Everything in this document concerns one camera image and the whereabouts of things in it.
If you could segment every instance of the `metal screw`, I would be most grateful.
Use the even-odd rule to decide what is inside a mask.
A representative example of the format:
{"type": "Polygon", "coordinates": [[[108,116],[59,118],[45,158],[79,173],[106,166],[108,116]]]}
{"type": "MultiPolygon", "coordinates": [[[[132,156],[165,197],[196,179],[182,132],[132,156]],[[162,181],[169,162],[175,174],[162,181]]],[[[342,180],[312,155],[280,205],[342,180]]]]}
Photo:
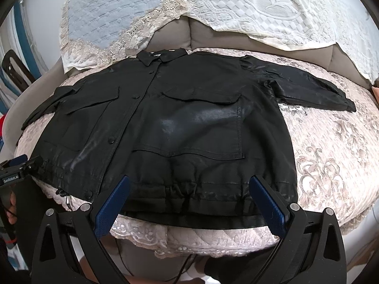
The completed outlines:
{"type": "Polygon", "coordinates": [[[54,210],[52,208],[46,210],[46,215],[51,216],[54,213],[54,210]]]}
{"type": "Polygon", "coordinates": [[[83,204],[82,206],[80,206],[80,210],[81,210],[81,211],[87,211],[87,210],[90,209],[90,207],[91,207],[90,204],[85,203],[85,204],[83,204]]]}
{"type": "Polygon", "coordinates": [[[326,213],[330,216],[332,216],[334,214],[334,211],[331,209],[331,208],[327,208],[326,209],[326,213]]]}
{"type": "Polygon", "coordinates": [[[292,203],[290,206],[289,206],[292,210],[294,211],[298,211],[300,209],[300,206],[297,205],[296,203],[292,203]]]}

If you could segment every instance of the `black cable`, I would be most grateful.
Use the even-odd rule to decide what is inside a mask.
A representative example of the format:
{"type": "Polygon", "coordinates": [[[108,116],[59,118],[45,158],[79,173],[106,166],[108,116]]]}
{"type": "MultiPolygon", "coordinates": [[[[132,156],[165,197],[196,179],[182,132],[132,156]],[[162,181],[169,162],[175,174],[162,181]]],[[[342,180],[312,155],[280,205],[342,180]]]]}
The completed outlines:
{"type": "Polygon", "coordinates": [[[173,279],[176,279],[177,277],[180,277],[182,274],[186,273],[186,272],[191,268],[192,264],[195,262],[197,256],[198,256],[198,255],[195,254],[195,256],[194,256],[192,262],[189,264],[189,266],[186,268],[186,270],[183,270],[182,273],[179,272],[179,274],[178,274],[177,276],[175,276],[175,277],[173,277],[173,278],[171,278],[171,279],[165,280],[165,281],[163,281],[163,282],[169,282],[169,281],[172,281],[173,279]]]}
{"type": "Polygon", "coordinates": [[[17,215],[15,215],[13,212],[11,212],[8,208],[5,208],[3,202],[0,200],[1,206],[5,209],[5,211],[9,212],[12,216],[17,218],[17,215]]]}
{"type": "Polygon", "coordinates": [[[12,216],[17,218],[17,215],[15,215],[13,212],[11,212],[8,208],[4,207],[4,209],[5,209],[5,211],[9,212],[12,216]]]}
{"type": "Polygon", "coordinates": [[[128,267],[126,267],[125,263],[124,263],[124,260],[122,259],[122,256],[121,256],[121,250],[120,250],[120,246],[117,242],[117,238],[115,238],[115,241],[116,241],[116,246],[117,246],[117,250],[119,251],[119,255],[120,255],[120,259],[121,259],[121,262],[122,264],[124,265],[125,269],[130,273],[131,276],[134,276],[134,274],[129,270],[128,267]]]}
{"type": "Polygon", "coordinates": [[[175,281],[174,281],[172,284],[176,284],[176,283],[179,281],[179,278],[180,278],[180,276],[184,273],[183,270],[184,270],[186,264],[188,263],[190,257],[191,257],[191,255],[188,255],[188,257],[187,257],[186,260],[184,261],[184,264],[183,264],[183,266],[181,267],[181,269],[180,269],[178,275],[176,276],[175,281]]]}

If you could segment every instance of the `blue gripper pad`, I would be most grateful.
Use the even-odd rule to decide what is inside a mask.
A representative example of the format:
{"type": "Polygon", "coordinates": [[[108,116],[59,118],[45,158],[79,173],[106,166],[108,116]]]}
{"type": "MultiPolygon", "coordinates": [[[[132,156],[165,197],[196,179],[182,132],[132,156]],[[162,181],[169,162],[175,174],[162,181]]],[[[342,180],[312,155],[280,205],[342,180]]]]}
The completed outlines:
{"type": "Polygon", "coordinates": [[[130,193],[129,177],[124,176],[96,215],[94,233],[98,240],[107,235],[130,193]]]}
{"type": "Polygon", "coordinates": [[[20,165],[22,163],[25,163],[28,161],[28,156],[27,155],[21,155],[16,158],[13,158],[12,160],[9,160],[9,166],[13,167],[15,165],[20,165]]]}
{"type": "Polygon", "coordinates": [[[275,201],[255,176],[250,178],[249,192],[271,233],[283,238],[286,234],[285,215],[280,211],[275,201]]]}

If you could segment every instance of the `jacket sleeve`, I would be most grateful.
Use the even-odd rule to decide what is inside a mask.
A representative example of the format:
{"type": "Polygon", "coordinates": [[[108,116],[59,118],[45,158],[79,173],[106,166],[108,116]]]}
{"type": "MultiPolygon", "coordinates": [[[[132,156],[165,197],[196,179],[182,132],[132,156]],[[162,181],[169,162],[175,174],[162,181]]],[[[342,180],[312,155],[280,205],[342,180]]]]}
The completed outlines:
{"type": "Polygon", "coordinates": [[[333,83],[291,66],[278,65],[245,56],[242,68],[270,89],[277,99],[317,109],[355,112],[353,101],[333,83]]]}
{"type": "Polygon", "coordinates": [[[54,91],[54,94],[46,99],[42,104],[40,104],[38,108],[29,115],[29,117],[23,123],[21,130],[25,130],[27,126],[38,120],[41,116],[55,112],[58,104],[63,100],[63,98],[74,94],[76,90],[77,88],[72,85],[57,87],[54,91]]]}

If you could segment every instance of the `jacket collar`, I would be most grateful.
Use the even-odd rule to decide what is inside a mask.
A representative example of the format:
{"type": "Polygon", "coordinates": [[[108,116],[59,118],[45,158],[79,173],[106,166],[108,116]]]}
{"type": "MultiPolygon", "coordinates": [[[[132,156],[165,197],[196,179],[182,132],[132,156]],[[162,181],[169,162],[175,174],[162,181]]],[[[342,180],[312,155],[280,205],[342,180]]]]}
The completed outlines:
{"type": "Polygon", "coordinates": [[[176,50],[161,50],[153,53],[146,52],[145,50],[142,50],[140,53],[137,54],[137,58],[145,64],[145,66],[149,66],[152,61],[155,60],[161,60],[161,62],[168,62],[175,60],[176,58],[180,58],[181,56],[185,56],[187,54],[187,51],[183,48],[176,49],[176,50]]]}

